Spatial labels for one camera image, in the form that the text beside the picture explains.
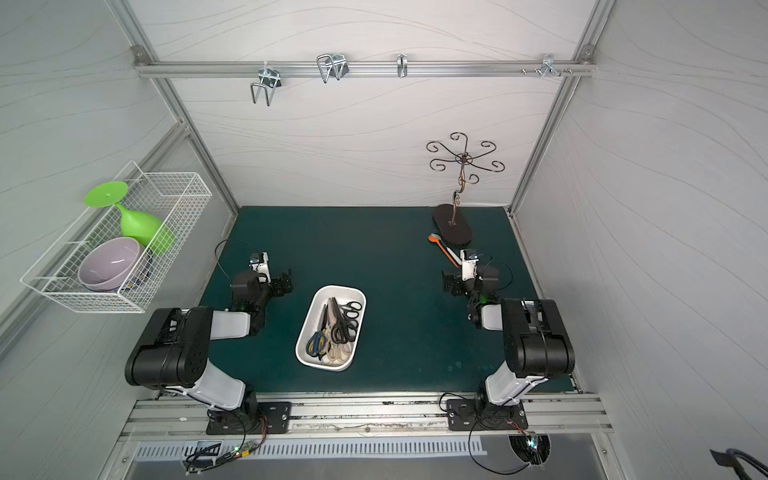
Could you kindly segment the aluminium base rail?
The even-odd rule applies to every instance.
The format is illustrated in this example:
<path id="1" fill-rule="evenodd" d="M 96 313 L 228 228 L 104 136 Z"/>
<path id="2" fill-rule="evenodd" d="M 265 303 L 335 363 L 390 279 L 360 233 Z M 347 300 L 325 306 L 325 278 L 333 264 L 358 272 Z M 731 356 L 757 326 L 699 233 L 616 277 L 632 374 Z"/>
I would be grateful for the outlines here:
<path id="1" fill-rule="evenodd" d="M 260 393 L 261 402 L 289 402 L 283 438 L 516 434 L 498 416 L 476 423 L 471 395 L 440 392 Z M 534 393 L 521 400 L 517 424 L 538 434 L 608 434 L 613 426 L 600 398 L 585 393 Z M 181 396 L 135 403 L 119 438 L 124 441 L 194 440 L 206 436 L 206 407 Z"/>

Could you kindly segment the small metal hook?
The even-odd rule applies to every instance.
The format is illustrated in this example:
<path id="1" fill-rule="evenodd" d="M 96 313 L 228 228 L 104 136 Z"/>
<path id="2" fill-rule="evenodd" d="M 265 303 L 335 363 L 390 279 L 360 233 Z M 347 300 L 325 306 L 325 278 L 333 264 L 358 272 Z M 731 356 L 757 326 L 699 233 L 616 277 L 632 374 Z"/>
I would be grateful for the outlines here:
<path id="1" fill-rule="evenodd" d="M 406 78 L 408 75 L 408 58 L 405 54 L 399 54 L 396 58 L 397 76 Z"/>

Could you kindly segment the blue yellow handled scissors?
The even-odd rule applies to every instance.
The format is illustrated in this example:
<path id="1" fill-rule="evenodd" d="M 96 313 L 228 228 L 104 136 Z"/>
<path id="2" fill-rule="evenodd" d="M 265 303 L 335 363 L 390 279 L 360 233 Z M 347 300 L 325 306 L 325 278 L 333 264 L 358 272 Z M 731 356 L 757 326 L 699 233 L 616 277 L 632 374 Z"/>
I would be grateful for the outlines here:
<path id="1" fill-rule="evenodd" d="M 321 321 L 318 329 L 308 340 L 305 346 L 305 352 L 311 358 L 321 360 L 326 355 L 328 339 L 326 336 L 326 328 L 328 325 L 328 305 L 323 306 Z"/>

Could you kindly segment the pink scissors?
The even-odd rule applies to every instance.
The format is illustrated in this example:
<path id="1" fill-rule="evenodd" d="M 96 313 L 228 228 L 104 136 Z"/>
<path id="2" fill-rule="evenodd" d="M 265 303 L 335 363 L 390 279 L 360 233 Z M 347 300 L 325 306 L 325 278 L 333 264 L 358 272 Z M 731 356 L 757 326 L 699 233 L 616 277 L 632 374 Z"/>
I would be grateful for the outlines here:
<path id="1" fill-rule="evenodd" d="M 332 346 L 329 350 L 329 355 L 332 361 L 345 362 L 349 359 L 352 351 L 352 344 L 336 344 L 331 340 Z"/>

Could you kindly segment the double prong metal hook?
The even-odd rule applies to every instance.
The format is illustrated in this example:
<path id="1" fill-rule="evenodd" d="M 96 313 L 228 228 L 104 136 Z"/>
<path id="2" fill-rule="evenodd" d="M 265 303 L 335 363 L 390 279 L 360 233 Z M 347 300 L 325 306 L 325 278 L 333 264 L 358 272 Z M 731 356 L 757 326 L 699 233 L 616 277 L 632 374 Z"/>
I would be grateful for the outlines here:
<path id="1" fill-rule="evenodd" d="M 251 99 L 257 104 L 260 98 L 264 99 L 267 106 L 272 104 L 275 92 L 282 86 L 281 74 L 268 66 L 264 66 L 257 72 L 257 80 L 250 84 Z"/>

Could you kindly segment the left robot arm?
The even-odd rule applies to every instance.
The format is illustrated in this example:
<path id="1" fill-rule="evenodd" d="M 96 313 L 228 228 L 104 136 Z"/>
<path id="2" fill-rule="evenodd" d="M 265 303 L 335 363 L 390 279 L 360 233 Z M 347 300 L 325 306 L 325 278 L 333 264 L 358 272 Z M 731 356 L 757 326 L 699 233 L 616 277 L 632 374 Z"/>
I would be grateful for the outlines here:
<path id="1" fill-rule="evenodd" d="M 231 285 L 227 310 L 209 306 L 156 309 L 125 365 L 128 384 L 169 391 L 239 418 L 259 418 L 253 388 L 216 367 L 211 343 L 257 335 L 269 302 L 293 291 L 290 271 L 277 277 L 245 270 Z"/>

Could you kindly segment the looped metal hook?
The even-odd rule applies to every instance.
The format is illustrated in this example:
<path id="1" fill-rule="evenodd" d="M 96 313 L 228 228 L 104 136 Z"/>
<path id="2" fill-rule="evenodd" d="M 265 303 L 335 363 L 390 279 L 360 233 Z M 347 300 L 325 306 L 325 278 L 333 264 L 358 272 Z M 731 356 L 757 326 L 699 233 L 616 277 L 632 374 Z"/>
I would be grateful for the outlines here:
<path id="1" fill-rule="evenodd" d="M 339 53 L 325 53 L 316 58 L 316 65 L 320 72 L 321 80 L 327 84 L 331 78 L 341 80 L 349 73 L 346 57 Z"/>

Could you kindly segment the large black scissors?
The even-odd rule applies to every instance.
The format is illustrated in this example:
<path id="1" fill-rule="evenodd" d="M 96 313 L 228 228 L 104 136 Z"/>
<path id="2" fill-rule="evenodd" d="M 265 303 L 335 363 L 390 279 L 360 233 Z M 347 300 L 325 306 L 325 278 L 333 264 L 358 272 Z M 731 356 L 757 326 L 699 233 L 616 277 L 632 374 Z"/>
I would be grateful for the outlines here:
<path id="1" fill-rule="evenodd" d="M 352 314 L 352 311 L 349 309 L 343 309 L 335 297 L 331 297 L 328 304 L 335 319 L 335 323 L 330 331 L 331 340 L 336 344 L 355 342 L 359 327 L 357 315 Z"/>

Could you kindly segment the green plastic goblet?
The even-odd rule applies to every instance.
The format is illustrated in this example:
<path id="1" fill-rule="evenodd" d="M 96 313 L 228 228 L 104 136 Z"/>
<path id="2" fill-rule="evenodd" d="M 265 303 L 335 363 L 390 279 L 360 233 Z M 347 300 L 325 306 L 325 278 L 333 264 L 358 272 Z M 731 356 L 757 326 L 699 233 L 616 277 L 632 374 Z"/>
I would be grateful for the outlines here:
<path id="1" fill-rule="evenodd" d="M 121 201 L 128 193 L 129 186 L 125 182 L 111 181 L 90 190 L 84 202 L 89 208 L 116 207 L 121 214 L 120 228 L 125 237 L 133 238 L 156 255 L 167 253 L 176 242 L 175 234 L 154 215 L 124 207 Z"/>

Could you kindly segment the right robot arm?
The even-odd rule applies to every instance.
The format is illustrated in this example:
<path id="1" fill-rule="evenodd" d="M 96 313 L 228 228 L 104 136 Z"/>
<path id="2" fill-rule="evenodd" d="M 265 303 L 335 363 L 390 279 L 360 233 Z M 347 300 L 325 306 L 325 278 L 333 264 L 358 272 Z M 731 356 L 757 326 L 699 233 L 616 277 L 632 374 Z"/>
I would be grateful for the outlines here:
<path id="1" fill-rule="evenodd" d="M 533 388 L 575 369 L 575 350 L 555 301 L 503 298 L 499 279 L 484 269 L 471 278 L 442 273 L 443 289 L 467 299 L 467 319 L 476 328 L 499 331 L 504 360 L 485 378 L 476 409 L 511 409 Z"/>

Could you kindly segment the round black fan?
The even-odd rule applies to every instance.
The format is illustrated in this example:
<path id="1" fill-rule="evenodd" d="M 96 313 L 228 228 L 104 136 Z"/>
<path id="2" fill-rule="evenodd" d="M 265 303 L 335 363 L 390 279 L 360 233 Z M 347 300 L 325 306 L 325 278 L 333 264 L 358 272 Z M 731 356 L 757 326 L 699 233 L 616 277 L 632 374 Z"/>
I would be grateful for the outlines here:
<path id="1" fill-rule="evenodd" d="M 509 437 L 510 446 L 517 457 L 530 465 L 541 466 L 551 453 L 551 441 L 548 435 L 528 433 Z"/>

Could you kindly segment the white vent strip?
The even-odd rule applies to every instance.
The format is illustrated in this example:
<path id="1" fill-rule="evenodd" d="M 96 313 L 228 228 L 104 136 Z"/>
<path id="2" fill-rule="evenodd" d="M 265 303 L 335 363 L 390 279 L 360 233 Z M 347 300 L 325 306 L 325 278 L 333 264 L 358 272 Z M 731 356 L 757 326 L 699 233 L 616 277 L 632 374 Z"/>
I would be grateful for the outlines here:
<path id="1" fill-rule="evenodd" d="M 171 442 L 152 441 L 139 444 L 134 455 L 136 462 L 181 461 L 202 450 L 203 460 L 213 460 L 235 449 L 235 440 L 197 440 Z M 438 458 L 485 456 L 482 441 L 465 437 L 384 437 L 384 438 L 328 438 L 288 439 L 271 438 L 256 452 L 253 459 L 344 459 L 344 458 Z"/>

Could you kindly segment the aluminium top rail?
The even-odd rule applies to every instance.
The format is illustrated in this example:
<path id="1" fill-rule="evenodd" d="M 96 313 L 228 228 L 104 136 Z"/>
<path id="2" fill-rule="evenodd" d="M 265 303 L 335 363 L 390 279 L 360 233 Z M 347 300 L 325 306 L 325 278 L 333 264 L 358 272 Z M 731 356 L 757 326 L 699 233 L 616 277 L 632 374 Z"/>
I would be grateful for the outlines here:
<path id="1" fill-rule="evenodd" d="M 523 76 L 521 68 L 533 69 L 542 59 L 532 61 L 423 61 L 408 58 L 406 78 L 503 78 Z M 396 60 L 347 61 L 347 78 L 399 78 Z M 571 68 L 571 76 L 591 76 L 597 65 L 591 62 L 555 60 L 559 68 Z M 137 65 L 135 70 L 144 78 L 256 78 L 257 72 L 268 66 L 277 70 L 283 79 L 320 78 L 315 61 L 273 62 L 155 62 Z"/>

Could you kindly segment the lilac bowl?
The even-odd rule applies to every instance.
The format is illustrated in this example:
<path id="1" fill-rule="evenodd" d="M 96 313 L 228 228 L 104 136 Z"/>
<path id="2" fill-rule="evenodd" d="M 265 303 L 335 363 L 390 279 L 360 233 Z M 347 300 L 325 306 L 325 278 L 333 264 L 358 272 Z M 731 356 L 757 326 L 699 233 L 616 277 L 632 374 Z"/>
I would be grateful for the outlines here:
<path id="1" fill-rule="evenodd" d="M 90 252 L 81 262 L 77 278 L 88 290 L 117 290 L 128 278 L 145 251 L 136 239 L 117 237 Z"/>

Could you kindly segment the white storage box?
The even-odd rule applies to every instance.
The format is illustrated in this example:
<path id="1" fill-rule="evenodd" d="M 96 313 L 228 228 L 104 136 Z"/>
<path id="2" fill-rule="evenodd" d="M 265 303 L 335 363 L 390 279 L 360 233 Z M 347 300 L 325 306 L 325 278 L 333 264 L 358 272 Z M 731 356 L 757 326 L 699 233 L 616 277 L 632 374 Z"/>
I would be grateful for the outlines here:
<path id="1" fill-rule="evenodd" d="M 363 305 L 363 310 L 359 318 L 357 339 L 352 344 L 352 351 L 349 359 L 345 362 L 332 361 L 329 355 L 329 350 L 332 346 L 330 328 L 333 325 L 332 323 L 333 318 L 332 318 L 331 311 L 329 309 L 329 304 L 328 304 L 328 301 L 331 297 L 335 297 L 338 303 L 341 303 L 341 304 L 347 303 L 349 301 L 358 301 Z M 341 372 L 346 370 L 352 364 L 355 351 L 358 346 L 358 339 L 360 336 L 361 327 L 362 327 L 362 323 L 363 323 L 363 319 L 366 311 L 366 303 L 367 303 L 367 298 L 364 295 L 364 293 L 361 290 L 358 290 L 355 288 L 328 285 L 319 289 L 315 293 L 312 299 L 311 305 L 309 307 L 305 321 L 300 331 L 298 340 L 296 342 L 295 355 L 298 361 L 305 366 L 308 366 L 310 368 L 315 368 L 315 369 L 321 369 L 321 370 L 332 371 L 332 372 Z M 321 360 L 318 360 L 316 358 L 311 358 L 309 355 L 306 354 L 305 346 L 308 340 L 310 339 L 310 337 L 313 335 L 313 333 L 318 329 L 320 325 L 321 315 L 322 315 L 322 310 L 324 305 L 328 305 L 329 318 L 328 318 L 328 325 L 326 328 L 326 336 L 328 339 L 328 344 L 327 344 L 326 355 Z"/>

